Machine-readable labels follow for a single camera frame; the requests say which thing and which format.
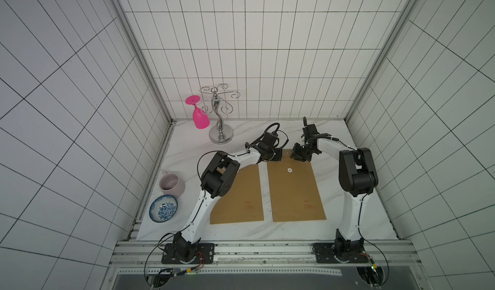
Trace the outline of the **brown file bag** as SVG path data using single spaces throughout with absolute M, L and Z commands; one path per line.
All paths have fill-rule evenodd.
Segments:
M 233 224 L 264 220 L 259 165 L 240 170 L 229 192 L 216 203 L 210 224 Z
M 283 150 L 280 161 L 267 163 L 273 221 L 326 220 L 311 163 L 296 161 L 291 154 Z

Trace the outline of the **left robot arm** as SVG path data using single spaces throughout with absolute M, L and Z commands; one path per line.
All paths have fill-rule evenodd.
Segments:
M 246 143 L 244 152 L 216 151 L 200 175 L 202 193 L 193 212 L 184 228 L 174 234 L 170 244 L 165 245 L 162 263 L 210 263 L 211 256 L 204 247 L 214 245 L 202 244 L 201 235 L 216 203 L 230 191 L 239 170 L 260 162 L 281 161 L 282 150 L 288 142 L 285 140 L 281 144 L 276 131 L 265 131 L 252 143 Z M 203 261 L 199 259 L 200 254 L 204 255 Z

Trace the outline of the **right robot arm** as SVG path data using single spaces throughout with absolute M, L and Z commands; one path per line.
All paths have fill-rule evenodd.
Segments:
M 332 243 L 315 243 L 312 250 L 318 263 L 365 263 L 365 238 L 360 231 L 361 215 L 368 196 L 378 185 L 378 174 L 371 150 L 353 148 L 339 138 L 318 132 L 315 124 L 304 121 L 301 143 L 295 143 L 291 158 L 311 161 L 314 154 L 326 153 L 339 162 L 339 183 L 344 190 L 342 220 Z

